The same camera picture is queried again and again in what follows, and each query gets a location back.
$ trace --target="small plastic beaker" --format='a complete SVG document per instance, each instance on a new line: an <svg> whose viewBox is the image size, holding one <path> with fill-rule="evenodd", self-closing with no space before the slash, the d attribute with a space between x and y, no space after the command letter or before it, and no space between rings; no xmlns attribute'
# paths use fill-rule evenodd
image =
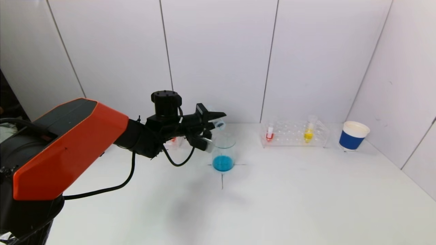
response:
<svg viewBox="0 0 436 245"><path fill-rule="evenodd" d="M225 172L235 164L235 138L224 132L216 133L213 140L212 166L214 169Z"/></svg>

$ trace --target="white table surface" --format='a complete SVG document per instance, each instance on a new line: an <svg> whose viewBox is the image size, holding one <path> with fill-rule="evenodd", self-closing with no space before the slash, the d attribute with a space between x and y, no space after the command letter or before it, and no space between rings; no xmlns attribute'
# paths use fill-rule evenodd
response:
<svg viewBox="0 0 436 245"><path fill-rule="evenodd" d="M47 244L436 244L436 202L368 142L264 149L258 128L228 125L238 165L223 175L199 150L182 167L137 156L123 189L66 201ZM187 143L170 154L181 162ZM122 183L130 160L110 147L65 195Z"/></svg>

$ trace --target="cup rim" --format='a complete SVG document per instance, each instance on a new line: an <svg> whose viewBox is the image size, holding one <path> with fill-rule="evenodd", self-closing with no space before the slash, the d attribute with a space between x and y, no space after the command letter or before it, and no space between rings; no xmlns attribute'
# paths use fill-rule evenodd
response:
<svg viewBox="0 0 436 245"><path fill-rule="evenodd" d="M344 122L344 127L350 128L350 127L348 127L348 125L350 125L350 124L352 124L352 125L356 125L356 126L362 128L362 129L364 129L364 130L365 130L364 133L366 133L366 134L369 134L369 132L371 132L371 130L369 129L368 126L366 126L366 125L363 124L363 123L356 122L356 121L346 121L346 122Z"/></svg>

